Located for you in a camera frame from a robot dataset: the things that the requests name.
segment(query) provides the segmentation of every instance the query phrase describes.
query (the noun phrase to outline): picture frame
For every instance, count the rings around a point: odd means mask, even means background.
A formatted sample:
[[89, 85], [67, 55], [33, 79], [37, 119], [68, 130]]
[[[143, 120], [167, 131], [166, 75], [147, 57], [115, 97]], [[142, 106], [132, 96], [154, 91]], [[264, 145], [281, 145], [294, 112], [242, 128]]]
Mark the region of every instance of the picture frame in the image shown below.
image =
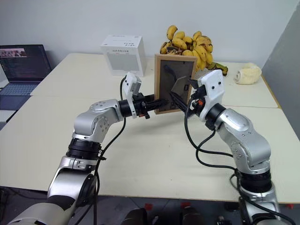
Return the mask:
[[169, 103], [155, 114], [178, 112], [180, 109], [173, 102], [170, 91], [181, 96], [188, 103], [192, 86], [189, 79], [194, 79], [197, 58], [194, 56], [155, 54], [155, 99], [167, 99]]

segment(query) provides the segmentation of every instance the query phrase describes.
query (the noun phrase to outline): laptop keyboard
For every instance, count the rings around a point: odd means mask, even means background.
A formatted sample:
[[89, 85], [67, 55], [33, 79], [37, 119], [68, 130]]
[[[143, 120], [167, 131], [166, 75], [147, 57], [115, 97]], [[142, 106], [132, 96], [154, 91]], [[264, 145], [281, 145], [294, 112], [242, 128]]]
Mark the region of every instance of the laptop keyboard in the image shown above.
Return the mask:
[[0, 95], [29, 95], [37, 84], [12, 84], [10, 83], [0, 91]]

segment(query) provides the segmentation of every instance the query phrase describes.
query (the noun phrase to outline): floor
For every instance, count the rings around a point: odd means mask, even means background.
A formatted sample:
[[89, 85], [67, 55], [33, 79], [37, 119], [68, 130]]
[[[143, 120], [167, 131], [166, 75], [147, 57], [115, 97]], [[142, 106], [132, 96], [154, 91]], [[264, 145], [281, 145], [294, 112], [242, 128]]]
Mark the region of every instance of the floor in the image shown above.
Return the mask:
[[[7, 224], [29, 206], [43, 202], [42, 199], [46, 197], [46, 192], [17, 188], [9, 189], [7, 187], [0, 188], [2, 193], [0, 211], [0, 218], [2, 219], [0, 222], [1, 225]], [[234, 212], [226, 211], [224, 209], [224, 202], [116, 196], [98, 197], [97, 224], [119, 225], [129, 211], [144, 207], [148, 212], [149, 221], [155, 216], [159, 216], [166, 221], [166, 225], [179, 225], [181, 207], [187, 205], [195, 207], [198, 212], [202, 213], [205, 224], [215, 225], [218, 216], [223, 216], [225, 219], [231, 220], [233, 225], [241, 224], [240, 212], [238, 210]], [[85, 209], [86, 207], [78, 208], [69, 224], [75, 224]], [[281, 204], [280, 209], [282, 213], [293, 218], [296, 223], [300, 222], [300, 204], [295, 204], [293, 210], [288, 208], [285, 204]], [[91, 209], [80, 224], [92, 224], [92, 212], [93, 210]]]

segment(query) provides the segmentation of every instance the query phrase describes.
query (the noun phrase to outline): bunch of bananas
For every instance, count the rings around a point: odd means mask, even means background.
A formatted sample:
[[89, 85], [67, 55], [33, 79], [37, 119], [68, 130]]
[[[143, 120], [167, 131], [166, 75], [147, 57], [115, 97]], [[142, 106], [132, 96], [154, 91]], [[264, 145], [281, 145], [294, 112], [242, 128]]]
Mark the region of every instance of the bunch of bananas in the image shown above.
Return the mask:
[[[189, 37], [185, 35], [185, 32], [177, 30], [175, 25], [168, 28], [167, 38], [169, 41], [162, 44], [160, 54], [195, 56], [197, 57], [196, 71], [204, 70], [204, 68], [210, 70], [217, 68], [211, 54], [213, 45], [208, 36], [204, 36], [201, 31], [197, 31], [193, 37]], [[224, 70], [221, 69], [223, 75], [226, 75], [228, 68], [224, 68]]]

